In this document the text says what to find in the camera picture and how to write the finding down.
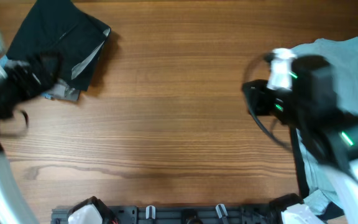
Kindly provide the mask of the black shorts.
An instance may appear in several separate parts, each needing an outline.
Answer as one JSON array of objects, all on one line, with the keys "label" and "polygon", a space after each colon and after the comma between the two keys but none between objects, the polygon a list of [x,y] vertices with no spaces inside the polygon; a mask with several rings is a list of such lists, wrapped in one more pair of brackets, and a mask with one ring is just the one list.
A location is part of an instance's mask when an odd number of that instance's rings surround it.
[{"label": "black shorts", "polygon": [[70,0],[38,0],[15,35],[6,56],[24,60],[30,55],[58,52],[60,78],[69,87],[86,91],[111,28],[79,10]]}]

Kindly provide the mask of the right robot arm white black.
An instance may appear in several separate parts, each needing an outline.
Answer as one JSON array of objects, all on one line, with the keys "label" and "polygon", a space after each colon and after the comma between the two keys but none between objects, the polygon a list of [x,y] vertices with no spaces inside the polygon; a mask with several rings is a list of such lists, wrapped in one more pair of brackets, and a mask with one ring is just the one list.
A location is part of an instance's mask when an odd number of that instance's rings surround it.
[{"label": "right robot arm white black", "polygon": [[284,146],[258,119],[271,114],[291,132],[300,131],[306,150],[333,184],[349,223],[358,223],[358,115],[341,110],[334,92],[331,64],[306,55],[285,64],[289,88],[268,86],[267,80],[242,85],[250,115],[258,127]]}]

